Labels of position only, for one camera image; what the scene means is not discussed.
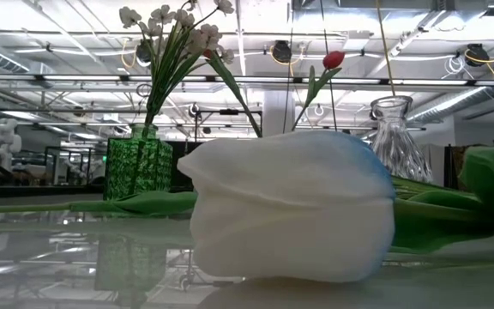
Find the black metal frame stand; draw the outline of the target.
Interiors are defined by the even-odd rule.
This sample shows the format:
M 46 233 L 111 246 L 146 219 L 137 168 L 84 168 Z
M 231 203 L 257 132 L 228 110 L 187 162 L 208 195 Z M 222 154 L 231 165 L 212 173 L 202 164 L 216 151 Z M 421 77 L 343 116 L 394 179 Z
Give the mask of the black metal frame stand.
M 194 111 L 194 139 L 197 141 L 198 131 L 201 128 L 202 124 L 204 124 L 210 117 L 214 114 L 219 114 L 223 116 L 238 116 L 243 114 L 249 120 L 248 127 L 251 128 L 257 137 L 262 137 L 262 111 L 241 111 L 237 109 L 219 109 L 219 110 L 196 110 Z

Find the white robot figure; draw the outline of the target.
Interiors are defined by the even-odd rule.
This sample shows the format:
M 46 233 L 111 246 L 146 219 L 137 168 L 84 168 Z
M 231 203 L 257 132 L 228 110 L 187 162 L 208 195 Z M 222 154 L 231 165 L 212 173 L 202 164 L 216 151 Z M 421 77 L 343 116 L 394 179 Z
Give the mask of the white robot figure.
M 18 121 L 0 118 L 0 167 L 11 171 L 13 154 L 21 151 L 21 136 L 15 133 Z

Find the black table frame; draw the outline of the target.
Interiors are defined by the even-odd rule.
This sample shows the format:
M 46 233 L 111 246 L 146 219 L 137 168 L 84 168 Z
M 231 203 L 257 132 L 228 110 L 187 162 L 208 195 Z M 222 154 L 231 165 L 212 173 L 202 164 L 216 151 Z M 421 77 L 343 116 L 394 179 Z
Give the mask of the black table frame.
M 54 195 L 102 194 L 102 185 L 0 186 L 0 198 Z

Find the green square glass vase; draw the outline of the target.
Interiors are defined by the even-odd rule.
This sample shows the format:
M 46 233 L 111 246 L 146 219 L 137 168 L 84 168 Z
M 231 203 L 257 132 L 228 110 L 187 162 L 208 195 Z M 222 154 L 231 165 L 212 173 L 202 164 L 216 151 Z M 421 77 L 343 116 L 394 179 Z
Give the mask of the green square glass vase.
M 104 200 L 171 189 L 172 146 L 157 131 L 153 124 L 133 124 L 130 137 L 108 140 Z

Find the black partition panel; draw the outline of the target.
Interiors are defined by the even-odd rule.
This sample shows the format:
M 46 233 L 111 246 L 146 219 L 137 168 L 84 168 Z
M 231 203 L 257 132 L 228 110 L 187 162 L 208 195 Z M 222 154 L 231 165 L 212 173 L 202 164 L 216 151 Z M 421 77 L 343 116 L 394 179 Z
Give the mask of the black partition panel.
M 172 177 L 171 187 L 191 187 L 191 179 L 178 170 L 178 160 L 194 151 L 202 142 L 177 141 L 169 142 L 172 146 Z

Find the patterned cloth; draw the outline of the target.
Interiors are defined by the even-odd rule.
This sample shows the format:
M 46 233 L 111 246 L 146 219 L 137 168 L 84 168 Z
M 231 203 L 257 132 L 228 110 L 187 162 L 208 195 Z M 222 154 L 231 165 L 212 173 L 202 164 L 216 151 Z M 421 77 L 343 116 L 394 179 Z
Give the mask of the patterned cloth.
M 449 147 L 449 184 L 451 188 L 459 191 L 464 191 L 466 189 L 460 179 L 466 151 L 467 146 Z

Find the white column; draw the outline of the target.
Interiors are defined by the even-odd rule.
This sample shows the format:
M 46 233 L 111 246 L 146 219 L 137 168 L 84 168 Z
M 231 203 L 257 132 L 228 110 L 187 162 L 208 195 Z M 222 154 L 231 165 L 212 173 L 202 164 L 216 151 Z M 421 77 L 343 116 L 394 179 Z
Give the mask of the white column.
M 262 135 L 275 136 L 292 131 L 295 104 L 292 92 L 270 90 L 264 93 L 262 104 Z

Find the clear ribbed glass vase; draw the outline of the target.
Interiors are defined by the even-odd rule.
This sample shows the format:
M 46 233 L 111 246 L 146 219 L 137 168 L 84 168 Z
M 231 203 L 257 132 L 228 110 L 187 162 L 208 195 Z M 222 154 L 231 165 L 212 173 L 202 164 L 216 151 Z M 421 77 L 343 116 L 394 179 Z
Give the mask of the clear ribbed glass vase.
M 412 102 L 410 96 L 394 95 L 370 103 L 371 114 L 378 122 L 371 146 L 392 175 L 431 183 L 430 165 L 407 130 L 406 115 Z

